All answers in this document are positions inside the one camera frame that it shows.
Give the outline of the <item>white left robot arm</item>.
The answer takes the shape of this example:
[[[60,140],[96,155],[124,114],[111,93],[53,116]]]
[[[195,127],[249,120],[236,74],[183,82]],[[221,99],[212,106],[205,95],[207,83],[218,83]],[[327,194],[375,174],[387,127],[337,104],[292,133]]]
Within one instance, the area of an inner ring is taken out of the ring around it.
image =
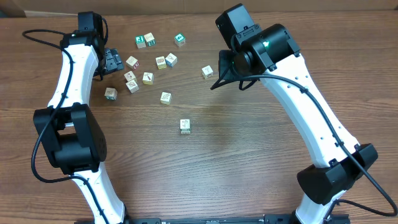
[[[62,51],[58,85],[47,107],[34,112],[39,134],[31,157],[43,146],[47,159],[64,176],[54,182],[72,180],[81,190],[93,212],[93,223],[130,223],[125,204],[118,198],[108,177],[104,161],[107,147],[104,133],[89,107],[92,79],[101,74],[109,52],[107,35],[87,27],[64,34],[57,48]]]

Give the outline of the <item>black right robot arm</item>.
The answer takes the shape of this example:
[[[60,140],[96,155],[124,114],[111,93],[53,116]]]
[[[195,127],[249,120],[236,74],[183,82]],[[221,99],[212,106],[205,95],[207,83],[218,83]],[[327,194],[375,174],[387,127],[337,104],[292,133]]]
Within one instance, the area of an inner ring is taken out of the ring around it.
[[[300,48],[281,24],[261,29],[253,22],[216,25],[228,45],[219,54],[215,87],[238,82],[241,90],[256,82],[278,99],[301,134],[312,164],[298,173],[304,195],[289,217],[291,223],[348,223],[334,215],[347,192],[378,154],[372,144],[360,144],[341,124],[313,82]]]

